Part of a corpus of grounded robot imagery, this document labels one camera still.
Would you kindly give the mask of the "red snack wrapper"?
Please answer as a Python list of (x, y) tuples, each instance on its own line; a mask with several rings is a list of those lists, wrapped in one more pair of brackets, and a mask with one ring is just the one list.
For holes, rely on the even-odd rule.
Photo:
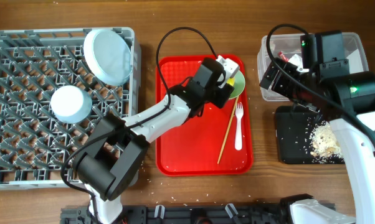
[(289, 59), (284, 55), (283, 52), (279, 52), (278, 56), (284, 61), (284, 62), (289, 62)]

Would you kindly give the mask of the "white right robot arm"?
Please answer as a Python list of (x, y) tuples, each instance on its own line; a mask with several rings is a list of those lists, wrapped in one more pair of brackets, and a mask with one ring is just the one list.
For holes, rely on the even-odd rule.
[(338, 30), (303, 31), (302, 66), (274, 56), (271, 36), (263, 49), (270, 60), (260, 86), (321, 113), (340, 144), (354, 197), (356, 214), (348, 217), (313, 197), (297, 195), (281, 201), (287, 223), (375, 223), (375, 74), (352, 73), (343, 34)]

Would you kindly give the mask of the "light blue plate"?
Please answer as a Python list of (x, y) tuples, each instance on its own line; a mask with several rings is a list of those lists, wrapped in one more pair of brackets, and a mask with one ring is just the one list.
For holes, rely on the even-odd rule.
[(120, 86), (131, 73), (131, 50), (125, 40), (110, 29), (91, 30), (83, 43), (90, 71), (104, 84)]

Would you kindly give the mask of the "light blue small bowl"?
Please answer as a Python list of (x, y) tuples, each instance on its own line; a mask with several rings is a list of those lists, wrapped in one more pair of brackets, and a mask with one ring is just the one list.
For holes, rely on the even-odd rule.
[(50, 99), (50, 107), (55, 117), (67, 124), (84, 120), (90, 114), (92, 106), (90, 95), (72, 85), (62, 86), (55, 90)]

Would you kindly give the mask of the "white napkin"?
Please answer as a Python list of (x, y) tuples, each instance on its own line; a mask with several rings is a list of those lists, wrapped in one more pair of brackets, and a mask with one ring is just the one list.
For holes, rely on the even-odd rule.
[(296, 67), (303, 68), (302, 57), (298, 54), (294, 54), (289, 60), (289, 63), (295, 65)]

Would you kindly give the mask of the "yellow plastic cup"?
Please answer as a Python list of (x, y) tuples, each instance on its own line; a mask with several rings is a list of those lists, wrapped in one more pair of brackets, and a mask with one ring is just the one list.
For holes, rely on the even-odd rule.
[(234, 86), (234, 84), (235, 84), (235, 78), (228, 79), (226, 83), (229, 84), (230, 86)]

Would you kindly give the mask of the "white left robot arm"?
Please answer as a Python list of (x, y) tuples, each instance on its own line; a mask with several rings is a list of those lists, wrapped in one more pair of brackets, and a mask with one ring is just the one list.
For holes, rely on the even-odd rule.
[(240, 70), (229, 58), (204, 58), (193, 77), (167, 88), (164, 98), (134, 116), (110, 114), (100, 120), (72, 163), (90, 193), (88, 211), (97, 223), (113, 223), (122, 213), (121, 193), (135, 182), (150, 144), (161, 135), (202, 116), (204, 106), (222, 108)]

